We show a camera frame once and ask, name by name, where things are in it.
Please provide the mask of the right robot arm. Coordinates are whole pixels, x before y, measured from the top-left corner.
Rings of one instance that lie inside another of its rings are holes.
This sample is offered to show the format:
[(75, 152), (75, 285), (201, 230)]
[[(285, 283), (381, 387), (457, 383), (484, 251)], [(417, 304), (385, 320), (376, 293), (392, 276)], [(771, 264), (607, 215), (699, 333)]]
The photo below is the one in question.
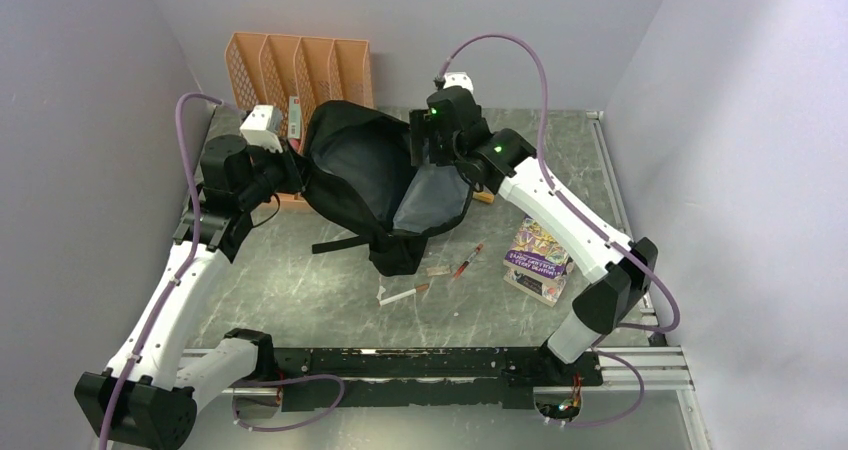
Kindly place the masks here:
[(658, 249), (607, 224), (562, 184), (542, 152), (513, 129), (490, 130), (473, 94), (461, 86), (431, 94), (409, 113), (414, 165), (453, 166), (474, 187), (515, 205), (548, 231), (573, 259), (588, 285), (547, 338), (542, 376), (562, 384), (578, 358), (611, 334), (647, 293)]

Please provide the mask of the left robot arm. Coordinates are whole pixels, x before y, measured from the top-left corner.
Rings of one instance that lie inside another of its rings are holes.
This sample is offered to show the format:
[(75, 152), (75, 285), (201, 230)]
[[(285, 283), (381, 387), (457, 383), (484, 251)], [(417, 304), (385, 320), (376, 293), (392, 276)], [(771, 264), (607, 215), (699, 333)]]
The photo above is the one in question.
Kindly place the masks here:
[(252, 145), (225, 135), (206, 144), (199, 169), (142, 316), (105, 368), (83, 373), (74, 389), (101, 449), (109, 442), (178, 449), (224, 389), (280, 374), (271, 336), (257, 330), (231, 330), (200, 359), (180, 361), (197, 311), (256, 226), (252, 212), (281, 191), (301, 190), (304, 161), (277, 137)]

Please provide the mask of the black student backpack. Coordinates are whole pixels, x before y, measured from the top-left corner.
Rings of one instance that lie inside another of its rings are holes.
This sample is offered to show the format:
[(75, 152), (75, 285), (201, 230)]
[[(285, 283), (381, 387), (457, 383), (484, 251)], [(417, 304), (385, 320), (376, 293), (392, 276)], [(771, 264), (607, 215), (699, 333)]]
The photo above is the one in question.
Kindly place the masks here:
[(301, 147), (308, 163), (301, 195), (353, 235), (317, 243), (313, 253), (365, 245), (381, 275), (412, 275), (429, 239), (463, 221), (472, 187), (453, 166), (413, 166), (409, 134), (407, 122), (353, 102), (316, 107)]

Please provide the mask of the purple storey treehouse book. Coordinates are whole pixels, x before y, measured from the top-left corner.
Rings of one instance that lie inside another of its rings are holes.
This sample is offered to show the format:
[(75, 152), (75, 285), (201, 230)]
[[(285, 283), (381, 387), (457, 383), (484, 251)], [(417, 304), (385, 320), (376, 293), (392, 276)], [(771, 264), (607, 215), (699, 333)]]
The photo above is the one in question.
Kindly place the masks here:
[(556, 280), (575, 267), (571, 256), (536, 220), (525, 216), (504, 257), (504, 265), (541, 280)]

